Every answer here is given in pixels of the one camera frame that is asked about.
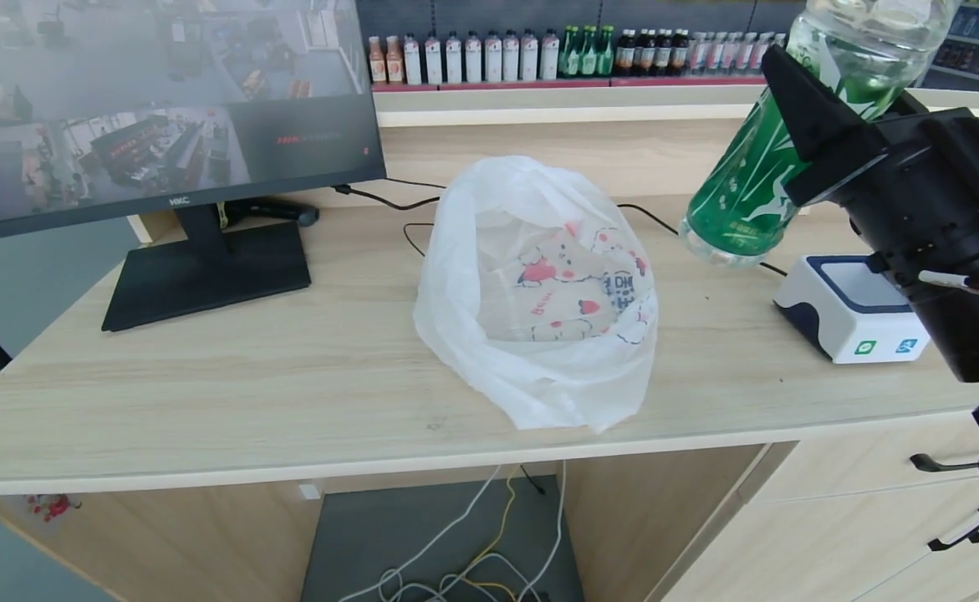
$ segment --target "green bottle label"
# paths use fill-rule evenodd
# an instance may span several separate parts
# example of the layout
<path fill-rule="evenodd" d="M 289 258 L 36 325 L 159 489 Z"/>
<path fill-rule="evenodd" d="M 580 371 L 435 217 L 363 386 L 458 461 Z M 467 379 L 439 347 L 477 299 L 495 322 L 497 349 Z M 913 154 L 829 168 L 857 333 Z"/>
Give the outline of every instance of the green bottle label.
<path fill-rule="evenodd" d="M 868 121 L 882 115 L 915 77 L 912 69 L 897 69 L 886 58 L 829 39 L 822 32 L 808 31 L 807 43 L 800 42 L 803 35 L 792 32 L 788 52 Z M 847 74 L 841 73 L 836 57 L 849 65 L 844 69 Z M 871 69 L 861 71 L 879 61 L 884 64 L 876 68 L 889 77 L 874 77 Z M 763 255 L 779 244 L 783 230 L 798 212 L 783 186 L 805 167 L 794 151 L 775 99 L 765 88 L 727 152 L 691 199 L 686 220 L 696 235 L 720 251 Z"/>

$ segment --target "monitor base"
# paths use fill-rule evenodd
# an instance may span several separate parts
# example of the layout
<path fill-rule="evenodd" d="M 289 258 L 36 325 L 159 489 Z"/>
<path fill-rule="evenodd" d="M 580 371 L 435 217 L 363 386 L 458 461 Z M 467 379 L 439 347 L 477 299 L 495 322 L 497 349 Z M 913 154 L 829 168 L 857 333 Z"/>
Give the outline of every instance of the monitor base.
<path fill-rule="evenodd" d="M 176 210 L 188 240 L 130 251 L 103 330 L 224 308 L 310 285 L 296 222 L 222 233 L 212 206 Z"/>

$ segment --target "white plastic bag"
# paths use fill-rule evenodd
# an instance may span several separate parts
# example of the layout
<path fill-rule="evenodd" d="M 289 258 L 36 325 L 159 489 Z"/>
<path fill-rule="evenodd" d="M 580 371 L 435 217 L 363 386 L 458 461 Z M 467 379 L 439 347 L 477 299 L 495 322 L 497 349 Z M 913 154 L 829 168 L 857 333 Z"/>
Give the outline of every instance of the white plastic bag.
<path fill-rule="evenodd" d="M 657 313 L 649 256 L 584 176 L 504 156 L 441 196 L 416 328 L 516 427 L 599 433 L 634 415 Z"/>

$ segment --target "cable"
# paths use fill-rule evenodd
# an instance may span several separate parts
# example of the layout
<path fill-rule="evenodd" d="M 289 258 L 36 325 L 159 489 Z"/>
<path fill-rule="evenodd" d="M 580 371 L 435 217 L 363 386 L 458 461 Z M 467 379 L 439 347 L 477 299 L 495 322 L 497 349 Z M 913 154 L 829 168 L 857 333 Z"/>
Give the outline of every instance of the cable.
<path fill-rule="evenodd" d="M 474 560 L 471 560 L 471 564 L 477 563 L 478 560 L 481 560 L 482 557 L 485 557 L 486 554 L 489 554 L 489 552 L 491 552 L 493 548 L 496 548 L 496 545 L 500 543 L 501 538 L 504 537 L 504 528 L 507 526 L 507 515 L 508 512 L 512 511 L 512 503 L 515 503 L 515 488 L 512 487 L 512 478 L 515 477 L 516 472 L 519 472 L 519 466 L 513 468 L 512 472 L 509 473 L 509 475 L 507 476 L 507 481 L 504 481 L 505 487 L 507 487 L 508 492 L 510 492 L 512 496 L 509 497 L 507 503 L 504 504 L 504 515 L 500 519 L 500 530 L 497 530 L 497 538 L 492 540 L 489 543 L 489 545 L 486 546 L 485 549 L 483 549 L 480 553 L 478 553 L 478 555 L 474 557 Z M 507 592 L 508 597 L 512 599 L 512 602 L 516 602 L 515 592 L 508 589 L 508 587 L 505 585 L 501 585 L 499 583 L 475 583 L 472 582 L 472 580 L 466 578 L 464 578 L 463 580 L 465 580 L 465 582 L 475 587 L 482 586 L 482 587 L 496 587 L 499 589 L 503 589 L 504 591 Z"/>
<path fill-rule="evenodd" d="M 668 222 L 665 222 L 664 220 L 661 220 L 659 217 L 653 216 L 653 213 L 650 212 L 650 210 L 645 209 L 645 207 L 642 207 L 640 205 L 634 205 L 634 203 L 630 203 L 630 202 L 620 203 L 617 207 L 638 210 L 638 211 L 644 213 L 650 220 L 652 220 L 654 222 L 657 222 L 657 224 L 660 224 L 661 226 L 664 226 L 664 228 L 666 230 L 668 230 L 668 232 L 673 233 L 673 235 L 679 236 L 679 230 L 676 230 L 675 228 L 669 226 L 668 225 Z M 771 270 L 771 271 L 775 272 L 776 274 L 779 274 L 780 277 L 786 277 L 786 275 L 787 275 L 786 270 L 783 270 L 781 268 L 777 268 L 777 267 L 773 266 L 771 263 L 768 263 L 768 262 L 760 262 L 760 267 L 761 268 L 764 268 L 766 270 Z"/>
<path fill-rule="evenodd" d="M 527 583 L 527 587 L 523 587 L 523 591 L 519 592 L 519 602 L 523 602 L 523 599 L 527 597 L 527 592 L 533 590 L 534 584 L 538 582 L 545 574 L 545 571 L 549 570 L 549 565 L 553 563 L 553 558 L 557 549 L 559 549 L 559 540 L 563 538 L 563 500 L 564 496 L 567 494 L 567 461 L 563 461 L 563 476 L 559 478 L 559 510 L 557 510 L 557 541 L 553 544 L 553 552 L 549 552 L 549 557 L 545 560 L 545 565 L 542 570 L 538 571 L 538 574 L 534 575 L 534 579 Z"/>
<path fill-rule="evenodd" d="M 431 184 L 429 182 L 415 182 L 413 180 L 401 180 L 399 178 L 386 178 L 389 182 L 396 182 L 397 184 L 411 184 L 412 186 L 425 186 L 429 188 L 441 188 L 445 190 L 448 186 L 441 186 L 441 184 Z"/>
<path fill-rule="evenodd" d="M 382 205 L 385 205 L 386 207 L 389 207 L 390 209 L 395 209 L 397 211 L 411 211 L 412 209 L 417 209 L 420 208 L 421 206 L 429 205 L 429 203 L 438 202 L 441 200 L 439 196 L 435 196 L 432 198 L 423 199 L 423 201 L 412 202 L 411 205 L 396 205 L 396 203 L 389 201 L 389 199 L 387 198 L 380 197 L 372 193 L 368 193 L 367 191 L 355 190 L 355 188 L 348 186 L 348 184 L 340 184 L 340 186 L 333 186 L 333 190 L 338 191 L 340 194 L 353 194 L 356 196 L 362 196 L 362 197 L 374 199 L 374 201 L 382 203 Z"/>
<path fill-rule="evenodd" d="M 520 464 L 519 468 L 523 470 L 523 475 L 527 476 L 527 480 L 530 481 L 530 484 L 533 485 L 535 489 L 538 489 L 539 494 L 545 495 L 545 487 L 540 487 L 540 485 L 534 481 L 533 477 L 530 476 L 530 472 L 527 472 L 526 466 Z"/>
<path fill-rule="evenodd" d="M 419 253 L 419 255 L 423 257 L 425 256 L 425 253 L 423 252 L 423 250 L 421 250 L 421 248 L 419 248 L 419 245 L 416 244 L 416 241 L 411 240 L 411 235 L 408 233 L 408 227 L 409 226 L 432 226 L 432 225 L 433 222 L 407 222 L 406 224 L 404 224 L 405 239 L 408 239 L 408 244 L 411 245 L 411 248 L 414 248 L 414 250 L 416 250 Z"/>
<path fill-rule="evenodd" d="M 566 465 L 564 465 L 564 477 L 565 477 L 565 479 L 566 479 L 566 475 L 567 475 L 566 470 L 567 470 Z M 456 525 L 458 525 L 458 523 L 461 523 L 463 521 L 463 518 L 469 517 L 469 515 L 471 513 L 471 510 L 474 508 L 474 504 L 478 502 L 478 499 L 481 499 L 482 498 L 482 494 L 484 494 L 484 492 L 486 491 L 486 488 L 489 488 L 489 483 L 492 483 L 493 479 L 496 479 L 498 472 L 500 472 L 500 466 L 497 466 L 496 470 L 493 470 L 492 475 L 490 475 L 489 478 L 486 479 L 486 482 L 482 484 L 482 488 L 481 489 L 478 489 L 477 495 L 475 495 L 474 496 L 474 499 L 472 499 L 471 502 L 469 504 L 467 504 L 467 510 L 465 512 L 463 512 L 463 514 L 460 515 L 459 518 L 456 518 L 455 521 L 452 521 L 452 522 L 448 523 L 447 526 L 445 526 L 443 529 L 441 529 L 441 532 L 440 533 L 437 533 L 436 536 L 434 538 L 432 538 L 431 541 L 429 541 L 429 543 L 426 544 L 424 546 L 424 548 L 422 548 L 421 551 L 419 551 L 418 554 L 412 556 L 410 560 L 406 561 L 406 563 L 399 565 L 399 567 L 395 571 L 393 571 L 392 574 L 390 574 L 389 578 L 386 578 L 385 576 L 382 576 L 382 578 L 379 580 L 378 583 L 375 583 L 374 585 L 371 585 L 370 587 L 368 587 L 366 589 L 361 589 L 359 591 L 356 591 L 356 592 L 354 592 L 354 594 L 345 595 L 344 598 L 341 598 L 339 600 L 339 602 L 345 602 L 345 601 L 348 601 L 348 599 L 359 598 L 360 595 L 369 594 L 371 591 L 374 591 L 376 589 L 380 591 L 381 586 L 383 584 L 385 584 L 386 582 L 389 582 L 390 578 L 392 578 L 393 575 L 399 575 L 401 571 L 404 571 L 404 569 L 410 567 L 410 565 L 412 565 L 414 563 L 414 561 L 416 561 L 417 559 L 420 559 L 421 556 L 423 556 L 423 554 L 425 554 L 426 551 L 428 551 L 429 548 L 432 548 L 432 545 L 435 544 L 436 542 L 438 542 L 438 540 L 440 540 L 440 538 L 443 538 L 444 537 L 444 534 L 448 533 L 448 531 L 450 531 L 452 529 L 452 527 L 455 527 Z"/>

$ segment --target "white cable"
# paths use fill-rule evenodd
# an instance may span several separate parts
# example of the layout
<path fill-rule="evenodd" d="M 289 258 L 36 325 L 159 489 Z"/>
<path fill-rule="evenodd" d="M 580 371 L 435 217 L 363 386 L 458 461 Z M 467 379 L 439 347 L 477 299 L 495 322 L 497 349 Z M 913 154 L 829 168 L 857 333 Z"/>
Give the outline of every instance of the white cable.
<path fill-rule="evenodd" d="M 564 472 L 563 472 L 564 482 L 566 482 L 566 480 L 567 480 L 567 465 L 566 465 L 566 462 L 564 463 L 564 469 L 563 470 L 564 470 Z M 378 580 L 378 583 L 375 583 L 374 585 L 371 585 L 370 587 L 368 587 L 366 589 L 361 589 L 359 591 L 356 591 L 356 592 L 354 592 L 354 594 L 345 595 L 344 598 L 339 599 L 339 601 L 337 601 L 337 602 L 347 602 L 348 599 L 359 598 L 360 595 L 369 594 L 371 591 L 374 591 L 376 589 L 380 591 L 381 586 L 383 584 L 389 582 L 389 580 L 391 580 L 393 578 L 393 575 L 399 575 L 401 571 L 404 571 L 404 569 L 410 567 L 410 565 L 412 565 L 414 563 L 414 561 L 416 561 L 417 559 L 420 559 L 421 558 L 421 555 L 425 554 L 426 551 L 428 551 L 428 549 L 431 548 L 431 546 L 433 544 L 435 544 L 436 541 L 439 540 L 439 538 L 443 538 L 444 537 L 444 533 L 448 533 L 448 531 L 450 531 L 452 529 L 452 527 L 455 527 L 456 525 L 458 525 L 458 523 L 461 523 L 463 521 L 463 518 L 467 518 L 467 515 L 470 515 L 471 510 L 474 508 L 474 504 L 478 502 L 478 499 L 481 499 L 482 498 L 482 494 L 484 494 L 484 492 L 486 491 L 486 488 L 489 488 L 489 483 L 492 483 L 493 479 L 496 479 L 498 472 L 500 472 L 500 466 L 497 466 L 497 469 L 496 470 L 493 470 L 492 475 L 490 475 L 489 478 L 486 479 L 486 482 L 482 484 L 482 488 L 481 489 L 478 489 L 477 495 L 475 495 L 474 496 L 474 499 L 472 499 L 471 502 L 469 504 L 467 504 L 467 510 L 465 512 L 463 512 L 463 514 L 460 515 L 459 518 L 456 518 L 455 521 L 452 521 L 451 523 L 448 523 L 448 525 L 446 526 L 446 528 L 441 529 L 441 532 L 440 533 L 437 533 L 436 534 L 436 537 L 434 537 L 431 540 L 429 540 L 429 543 L 426 544 L 425 547 L 422 548 L 421 551 L 419 551 L 418 554 L 412 556 L 410 560 L 406 561 L 406 563 L 399 565 L 399 567 L 395 571 L 393 571 L 392 574 L 390 574 L 389 576 L 387 576 L 387 578 L 385 576 L 382 576 L 382 579 L 379 579 Z"/>
<path fill-rule="evenodd" d="M 931 270 L 921 270 L 917 274 L 921 282 L 933 284 L 935 286 L 945 286 L 947 288 L 968 288 L 968 277 L 960 274 L 948 274 L 946 272 L 933 272 Z"/>
<path fill-rule="evenodd" d="M 548 560 L 545 561 L 545 565 L 538 574 L 534 575 L 534 579 L 530 583 L 527 583 L 527 587 L 523 588 L 523 591 L 519 592 L 518 602 L 523 602 L 523 598 L 526 598 L 527 592 L 533 590 L 534 584 L 538 582 L 538 579 L 542 578 L 545 571 L 549 570 L 549 565 L 553 563 L 553 557 L 557 548 L 559 548 L 559 540 L 563 537 L 563 498 L 567 494 L 567 461 L 563 461 L 563 476 L 559 479 L 559 510 L 557 511 L 557 542 L 553 544 L 553 552 L 549 553 Z"/>

